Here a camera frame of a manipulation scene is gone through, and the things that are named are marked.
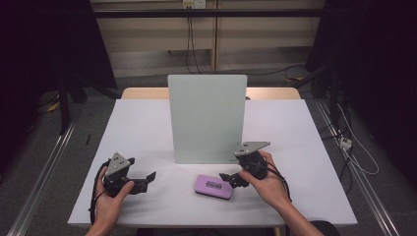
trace table surface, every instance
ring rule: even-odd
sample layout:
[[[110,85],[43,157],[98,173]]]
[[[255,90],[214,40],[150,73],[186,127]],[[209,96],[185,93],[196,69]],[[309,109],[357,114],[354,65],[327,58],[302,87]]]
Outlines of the table surface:
[[[301,99],[295,88],[247,88],[251,99]],[[168,88],[126,88],[122,99],[169,99]]]
[[[288,181],[293,204],[309,220],[327,220],[334,225],[357,223],[304,100],[247,100],[243,141],[271,142],[264,150],[272,153]],[[235,189],[229,201],[194,192],[198,175],[233,174],[240,167],[236,164],[175,164],[169,100],[166,99],[117,100],[68,221],[70,224],[89,226],[93,177],[101,163],[116,151],[126,158],[136,158],[128,177],[145,178],[157,172],[147,193],[126,198],[118,220],[121,226],[269,227],[284,224],[252,186]]]

